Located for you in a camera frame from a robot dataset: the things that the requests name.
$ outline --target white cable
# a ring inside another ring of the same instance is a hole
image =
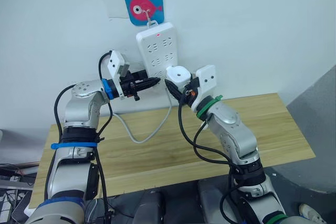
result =
[[[149,139],[151,139],[151,138],[152,138],[152,137],[159,131],[159,129],[162,127],[162,125],[165,123],[165,121],[167,120],[168,116],[170,115],[170,112],[172,111],[173,104],[172,104],[172,100],[170,99],[168,90],[165,89],[165,91],[166,91],[166,94],[167,94],[167,96],[168,96],[168,100],[169,100],[169,104],[170,104],[169,109],[168,109],[168,112],[167,112],[166,116],[164,117],[163,121],[162,121],[162,122],[159,124],[159,126],[155,129],[155,131],[153,131],[148,137],[146,137],[146,138],[145,138],[144,140],[142,140],[142,141],[137,140],[137,139],[133,136],[133,134],[132,134],[130,128],[128,127],[128,125],[126,124],[126,122],[124,121],[124,119],[123,119],[119,114],[115,114],[115,113],[113,113],[113,115],[115,115],[115,116],[120,120],[120,122],[124,125],[124,127],[125,127],[125,129],[126,129],[128,135],[130,136],[130,139],[131,139],[133,142],[135,142],[136,144],[143,144],[143,143],[147,142]]]
[[[90,212],[90,214],[89,214],[87,223],[90,223],[90,217],[91,217],[91,214],[93,213],[94,209],[96,208],[97,203],[98,203],[98,199],[96,199],[96,203],[95,203],[95,205],[93,206],[93,208],[92,208],[92,210],[91,210],[91,212]]]

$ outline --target power outlet socket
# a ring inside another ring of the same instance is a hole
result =
[[[136,41],[148,77],[159,77],[156,89],[165,87],[166,69],[177,65],[177,38],[174,26],[167,22],[136,35]]]

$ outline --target blue strap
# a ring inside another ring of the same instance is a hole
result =
[[[113,100],[113,93],[112,93],[112,89],[110,88],[109,84],[107,83],[106,79],[101,79],[104,89],[105,89],[105,93],[107,94],[107,96],[109,97],[110,100]]]
[[[47,204],[55,203],[55,202],[62,202],[62,201],[70,201],[77,203],[84,209],[84,202],[81,198],[78,197],[59,197],[55,199],[46,199],[43,203],[41,203],[37,208],[45,206]]]
[[[51,149],[56,150],[58,148],[62,148],[62,147],[97,147],[97,143],[93,143],[93,142],[71,142],[71,143],[54,143],[51,144]]]

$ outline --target wooden table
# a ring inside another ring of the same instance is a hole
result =
[[[277,94],[230,99],[225,103],[235,108],[242,121],[254,132],[265,167],[315,157]],[[167,109],[152,110],[125,114],[123,118],[134,136],[141,140],[157,127],[166,112]],[[201,121],[188,107],[184,107],[182,113],[185,130],[193,137]],[[100,127],[106,120],[107,118],[100,119]],[[98,145],[98,149],[108,196],[228,173],[226,165],[210,164],[195,156],[191,145],[180,133],[177,108],[173,108],[155,137],[144,144],[133,143],[115,117],[102,135],[105,140]],[[44,184],[54,152],[50,145],[57,141],[57,127],[52,125],[40,161],[30,208],[35,208],[44,201]],[[218,139],[209,130],[201,133],[197,141],[222,150]],[[215,153],[200,152],[206,157],[220,159]]]

